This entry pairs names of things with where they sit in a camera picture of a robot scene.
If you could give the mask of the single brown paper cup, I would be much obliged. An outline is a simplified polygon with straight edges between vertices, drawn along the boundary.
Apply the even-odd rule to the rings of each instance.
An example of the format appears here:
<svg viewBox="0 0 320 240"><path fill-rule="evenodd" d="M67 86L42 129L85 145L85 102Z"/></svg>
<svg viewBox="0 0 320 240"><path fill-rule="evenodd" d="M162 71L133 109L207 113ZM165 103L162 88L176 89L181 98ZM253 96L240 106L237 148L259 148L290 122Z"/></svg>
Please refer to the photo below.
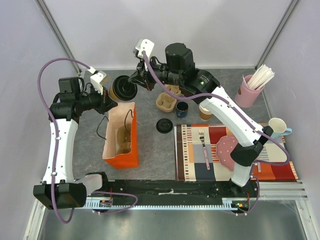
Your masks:
<svg viewBox="0 0 320 240"><path fill-rule="evenodd" d="M109 96L114 100L114 101L119 101L120 99L117 97L117 95L114 93L114 88L113 85L109 87L108 91Z"/></svg>

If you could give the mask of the black plastic coffee lid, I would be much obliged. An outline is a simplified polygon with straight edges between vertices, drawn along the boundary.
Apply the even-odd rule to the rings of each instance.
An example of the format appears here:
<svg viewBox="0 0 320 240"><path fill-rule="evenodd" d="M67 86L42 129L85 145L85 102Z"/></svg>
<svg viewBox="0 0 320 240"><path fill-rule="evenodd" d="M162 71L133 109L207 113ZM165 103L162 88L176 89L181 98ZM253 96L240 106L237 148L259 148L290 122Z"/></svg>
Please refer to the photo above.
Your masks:
<svg viewBox="0 0 320 240"><path fill-rule="evenodd" d="M138 87L129 82L129 76L120 75L112 83L112 92L117 100L127 102L136 97Z"/></svg>

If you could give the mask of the orange paper bag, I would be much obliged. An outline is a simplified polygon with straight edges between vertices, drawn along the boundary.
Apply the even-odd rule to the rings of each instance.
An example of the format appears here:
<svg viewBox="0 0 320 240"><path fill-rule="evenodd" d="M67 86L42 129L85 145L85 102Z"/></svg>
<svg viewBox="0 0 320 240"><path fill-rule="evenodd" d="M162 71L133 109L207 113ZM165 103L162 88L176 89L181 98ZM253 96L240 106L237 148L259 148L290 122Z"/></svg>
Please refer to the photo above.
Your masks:
<svg viewBox="0 0 320 240"><path fill-rule="evenodd" d="M121 126L124 126L125 129L130 132L131 151L126 154L117 155L117 132ZM102 159L110 166L117 170L139 166L138 127L135 102L120 102L117 107L108 112L105 138Z"/></svg>

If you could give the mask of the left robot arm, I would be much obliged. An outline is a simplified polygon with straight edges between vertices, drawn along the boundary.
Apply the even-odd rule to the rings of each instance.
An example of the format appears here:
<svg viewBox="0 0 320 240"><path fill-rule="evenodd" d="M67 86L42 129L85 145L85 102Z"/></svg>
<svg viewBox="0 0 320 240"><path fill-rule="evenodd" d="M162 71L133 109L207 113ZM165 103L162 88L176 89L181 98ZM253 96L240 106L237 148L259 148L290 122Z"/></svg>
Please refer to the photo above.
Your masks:
<svg viewBox="0 0 320 240"><path fill-rule="evenodd" d="M33 187L33 195L50 210L82 208L91 193L106 196L110 185L102 173L89 173L80 180L73 176L73 148L80 116L95 110L105 114L118 104L103 86L106 76L98 72L90 77L90 92L79 77L58 81L59 93L54 97L49 115L51 140L47 169L42 183Z"/></svg>

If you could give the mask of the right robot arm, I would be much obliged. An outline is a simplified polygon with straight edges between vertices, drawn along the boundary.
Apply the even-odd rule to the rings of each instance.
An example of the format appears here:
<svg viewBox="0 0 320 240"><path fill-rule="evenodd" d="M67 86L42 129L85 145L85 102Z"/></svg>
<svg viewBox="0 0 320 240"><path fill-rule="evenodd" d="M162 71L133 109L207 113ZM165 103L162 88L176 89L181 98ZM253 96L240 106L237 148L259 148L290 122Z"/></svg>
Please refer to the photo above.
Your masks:
<svg viewBox="0 0 320 240"><path fill-rule="evenodd" d="M215 115L236 137L238 143L230 153L235 165L229 191L235 197L247 191L254 160L263 150L273 133L271 127L263 127L247 116L228 96L219 81L207 70L196 68L193 52L183 43L172 43L165 48L165 63L157 63L153 56L154 43L148 39L137 43L133 49L140 60L129 82L149 91L155 84L175 85L183 97L178 100L194 100Z"/></svg>

